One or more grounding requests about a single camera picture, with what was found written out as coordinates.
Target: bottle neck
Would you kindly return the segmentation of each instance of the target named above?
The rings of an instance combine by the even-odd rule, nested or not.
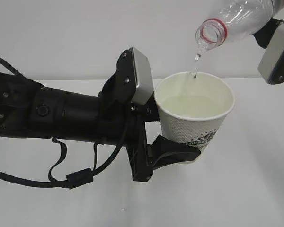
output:
[[[227,38],[227,26],[218,19],[204,21],[198,28],[195,39],[206,50],[222,45]]]

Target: paper cup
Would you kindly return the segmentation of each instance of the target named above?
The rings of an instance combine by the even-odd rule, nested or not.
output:
[[[165,138],[204,151],[219,127],[235,104],[231,88],[219,77],[199,72],[189,93],[205,96],[219,105],[221,112],[210,117],[183,117],[165,109],[163,103],[183,93],[187,78],[193,77],[190,72],[181,72],[163,79],[155,89],[154,97],[158,105],[162,134]]]

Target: water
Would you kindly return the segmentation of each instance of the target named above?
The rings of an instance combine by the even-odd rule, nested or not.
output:
[[[222,108],[213,100],[198,95],[179,95],[163,102],[162,107],[182,117],[204,118],[222,114]]]
[[[203,45],[200,45],[199,48],[198,48],[198,52],[197,52],[197,55],[195,57],[195,62],[193,64],[193,68],[191,70],[191,74],[194,76],[194,78],[197,77],[199,68],[201,66],[201,57],[202,57],[203,53],[205,52],[205,50],[206,50],[206,46],[203,46]]]

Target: plastic bottle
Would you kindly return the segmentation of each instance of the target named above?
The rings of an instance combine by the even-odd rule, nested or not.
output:
[[[220,0],[196,32],[199,48],[210,50],[253,35],[283,7],[284,0]]]

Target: water in cup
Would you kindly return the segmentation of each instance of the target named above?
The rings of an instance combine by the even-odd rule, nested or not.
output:
[[[213,100],[199,95],[180,94],[162,103],[167,111],[191,118],[213,117],[223,113],[220,105]]]

